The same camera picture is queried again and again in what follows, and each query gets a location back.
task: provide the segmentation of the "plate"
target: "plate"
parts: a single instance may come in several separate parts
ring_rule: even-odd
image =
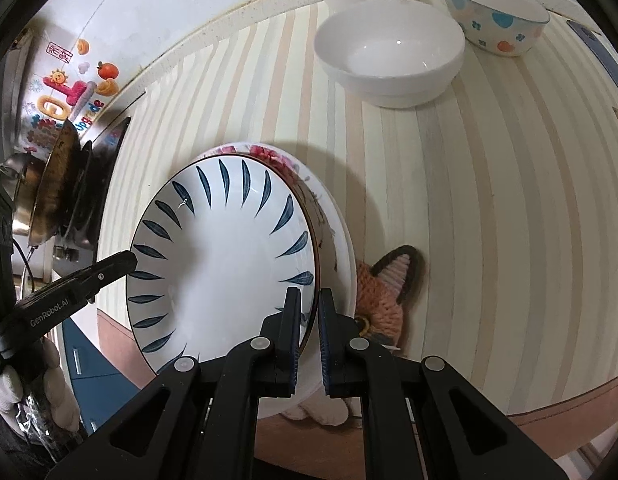
[[[310,332],[319,286],[310,222],[287,183],[255,158],[217,155],[177,173],[142,215],[132,251],[128,315],[156,373],[182,355],[207,361],[257,336],[290,285],[301,292],[300,341]]]
[[[232,142],[204,152],[198,158],[222,153],[248,154],[274,168],[288,182],[302,184],[307,190],[307,200],[315,200],[326,217],[327,231],[335,249],[334,261],[321,259],[320,286],[330,288],[336,310],[353,317],[356,311],[356,261],[353,245],[344,217],[335,200],[323,183],[300,160],[275,146],[252,142]],[[320,338],[317,327],[311,331],[308,344],[300,355],[295,395],[291,399],[260,399],[258,417],[275,415],[288,410],[322,387]]]

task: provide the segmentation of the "cat ear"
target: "cat ear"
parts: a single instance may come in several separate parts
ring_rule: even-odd
[[[395,301],[402,304],[420,285],[424,271],[424,258],[419,250],[402,245],[385,254],[371,267],[371,274],[395,295]]]

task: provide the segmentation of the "screw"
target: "screw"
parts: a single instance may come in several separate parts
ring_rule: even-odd
[[[366,350],[369,348],[369,341],[364,337],[355,337],[349,341],[349,346],[351,346],[353,350]]]
[[[271,344],[271,341],[269,341],[266,337],[255,337],[251,340],[251,348],[253,348],[254,350],[264,350],[266,348],[268,348],[268,346]]]
[[[437,355],[432,355],[425,359],[425,366],[432,372],[439,372],[444,369],[444,361]]]
[[[179,372],[188,372],[193,368],[193,359],[191,357],[181,357],[176,361],[174,367]]]

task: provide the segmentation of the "table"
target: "table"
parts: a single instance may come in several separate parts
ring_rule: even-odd
[[[446,12],[443,0],[423,0]],[[293,153],[346,217],[370,264],[426,257],[408,307],[412,359],[438,354],[505,413],[618,375],[618,89],[551,15],[523,57],[468,44],[434,102],[389,110],[329,81],[313,55],[324,3],[254,23],[183,57],[138,104],[98,258],[130,247],[169,177],[205,150],[262,140]],[[97,306],[129,327],[124,282]]]

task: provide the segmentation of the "knitted cat toy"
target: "knitted cat toy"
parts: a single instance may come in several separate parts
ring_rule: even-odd
[[[424,275],[424,259],[414,247],[404,245],[386,254],[373,266],[357,263],[358,296],[356,324],[361,337],[374,340],[391,350],[402,341],[404,306],[417,293]],[[291,420],[310,416],[323,426],[339,426],[349,412],[360,415],[357,399],[331,399],[322,389],[282,414]]]

